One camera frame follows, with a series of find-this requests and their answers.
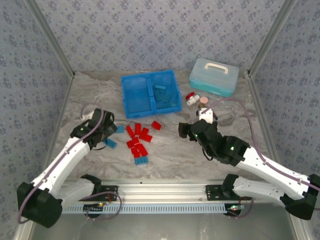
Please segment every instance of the red bottle cap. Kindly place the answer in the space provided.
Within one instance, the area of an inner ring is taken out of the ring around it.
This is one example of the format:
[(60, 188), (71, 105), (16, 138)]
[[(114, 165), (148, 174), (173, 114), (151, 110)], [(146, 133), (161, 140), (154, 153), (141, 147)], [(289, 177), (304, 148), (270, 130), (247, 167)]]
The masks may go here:
[(191, 97), (193, 97), (195, 95), (195, 92), (190, 92), (186, 97), (185, 99), (188, 101)]

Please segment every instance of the blue block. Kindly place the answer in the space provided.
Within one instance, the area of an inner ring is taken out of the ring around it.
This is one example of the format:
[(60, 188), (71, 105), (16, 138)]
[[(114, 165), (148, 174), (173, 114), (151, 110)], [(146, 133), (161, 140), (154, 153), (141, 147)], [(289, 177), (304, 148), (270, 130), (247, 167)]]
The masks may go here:
[(135, 165), (147, 164), (149, 163), (147, 156), (137, 157), (134, 159)]
[(158, 90), (154, 90), (153, 94), (154, 94), (154, 98), (157, 102), (161, 101), (161, 94)]
[(166, 91), (165, 86), (155, 85), (154, 87), (155, 87), (155, 89), (159, 90), (160, 92), (164, 93)]
[(124, 126), (117, 126), (117, 130), (115, 131), (116, 134), (122, 134), (125, 132)]
[(106, 145), (112, 149), (115, 149), (117, 147), (117, 143), (109, 138), (106, 140)]
[(165, 95), (164, 95), (163, 102), (164, 102), (164, 103), (168, 103), (169, 100), (170, 100), (170, 98), (171, 98), (171, 92), (167, 91), (167, 92), (165, 93)]

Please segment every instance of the marble surface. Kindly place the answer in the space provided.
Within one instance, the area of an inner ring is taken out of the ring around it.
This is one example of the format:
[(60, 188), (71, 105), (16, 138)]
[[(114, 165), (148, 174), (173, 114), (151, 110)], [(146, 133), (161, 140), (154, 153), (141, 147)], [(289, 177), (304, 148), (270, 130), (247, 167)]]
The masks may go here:
[[(184, 97), (195, 91), (200, 96), (206, 96), (209, 104), (220, 99), (218, 95), (210, 94), (189, 86), (188, 71), (175, 71), (182, 99), (182, 111), (170, 114), (148, 116), (136, 119), (126, 119), (121, 88), (121, 76), (136, 72), (77, 72), (71, 87), (66, 105), (62, 126), (59, 131), (52, 158), (63, 146), (73, 128), (81, 123), (80, 110), (86, 103), (98, 103), (105, 110), (113, 112), (115, 124), (118, 126), (142, 123), (142, 127), (150, 129), (153, 136), (151, 143), (144, 143), (149, 155), (149, 164), (135, 166), (134, 158), (126, 142), (129, 135), (113, 134), (110, 139), (117, 142), (116, 149), (106, 147), (101, 151), (91, 151), (71, 172), (71, 178), (79, 178), (91, 174), (101, 179), (223, 179), (227, 174), (234, 173), (247, 178), (256, 176), (231, 165), (208, 161), (202, 154), (200, 145), (182, 139), (178, 134), (179, 122), (193, 123), (197, 120), (198, 104), (187, 106)], [(246, 79), (239, 78), (233, 97), (239, 98), (247, 107), (259, 146), (267, 155), (266, 145), (259, 126), (258, 118), (251, 98)], [(95, 107), (88, 106), (85, 113)], [(250, 128), (244, 111), (236, 102), (222, 102), (214, 108), (218, 116), (218, 131), (222, 135), (237, 136), (252, 144)], [(151, 123), (156, 120), (162, 124), (162, 129), (156, 131)]]

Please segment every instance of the blue plastic basket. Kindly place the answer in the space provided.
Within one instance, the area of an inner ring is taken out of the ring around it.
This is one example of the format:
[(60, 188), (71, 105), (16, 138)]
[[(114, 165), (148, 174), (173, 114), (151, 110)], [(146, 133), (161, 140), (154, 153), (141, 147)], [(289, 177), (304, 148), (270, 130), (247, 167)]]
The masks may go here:
[(124, 111), (128, 119), (174, 113), (182, 109), (173, 70), (123, 76), (121, 84)]

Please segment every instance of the small bottle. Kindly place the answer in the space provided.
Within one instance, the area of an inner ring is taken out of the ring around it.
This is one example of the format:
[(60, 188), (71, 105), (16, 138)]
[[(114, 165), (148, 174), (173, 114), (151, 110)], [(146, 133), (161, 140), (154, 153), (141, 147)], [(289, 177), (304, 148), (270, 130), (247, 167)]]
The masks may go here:
[(188, 106), (191, 106), (193, 104), (195, 104), (199, 99), (199, 95), (196, 95), (195, 92), (190, 92), (186, 97), (186, 104)]

